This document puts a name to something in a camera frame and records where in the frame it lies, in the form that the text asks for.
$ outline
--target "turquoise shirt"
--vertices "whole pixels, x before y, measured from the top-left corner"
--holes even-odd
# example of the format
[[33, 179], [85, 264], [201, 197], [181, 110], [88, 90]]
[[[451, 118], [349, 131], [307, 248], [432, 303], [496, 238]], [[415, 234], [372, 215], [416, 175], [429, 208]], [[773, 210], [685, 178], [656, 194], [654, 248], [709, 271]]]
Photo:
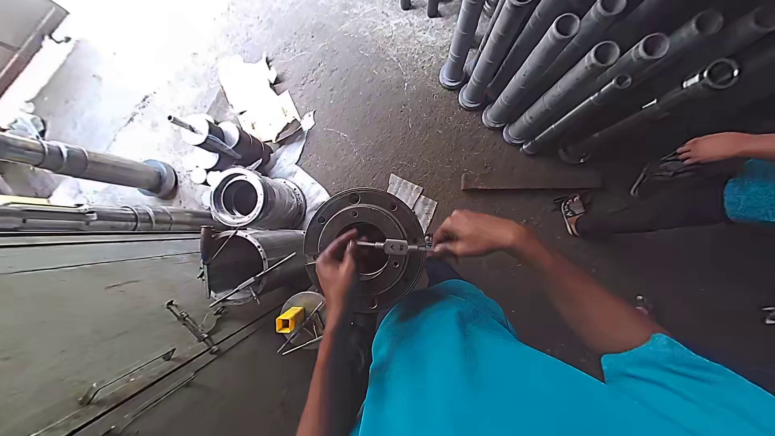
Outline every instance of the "turquoise shirt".
[[724, 188], [724, 209], [737, 223], [775, 223], [775, 162], [746, 161]]
[[604, 356], [603, 383], [520, 342], [460, 280], [404, 298], [373, 354], [353, 434], [775, 434], [775, 397], [665, 335]]

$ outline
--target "man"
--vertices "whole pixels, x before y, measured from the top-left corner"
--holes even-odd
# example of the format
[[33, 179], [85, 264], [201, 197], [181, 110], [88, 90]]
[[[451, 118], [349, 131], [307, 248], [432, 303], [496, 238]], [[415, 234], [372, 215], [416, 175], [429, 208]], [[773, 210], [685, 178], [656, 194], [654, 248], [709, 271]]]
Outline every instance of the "man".
[[317, 261], [329, 320], [297, 435], [772, 434], [775, 397], [688, 351], [530, 230], [469, 211], [444, 221], [433, 254], [505, 251], [530, 264], [603, 355], [605, 382], [523, 344], [495, 301], [446, 280], [410, 292], [383, 319], [353, 428], [345, 372], [355, 237], [342, 235]]
[[773, 223], [775, 134], [726, 132], [695, 138], [657, 168], [647, 166], [632, 194], [637, 196], [649, 183], [656, 186], [652, 195], [639, 195], [613, 213], [588, 213], [581, 197], [571, 196], [561, 206], [568, 232], [600, 237], [717, 223]]

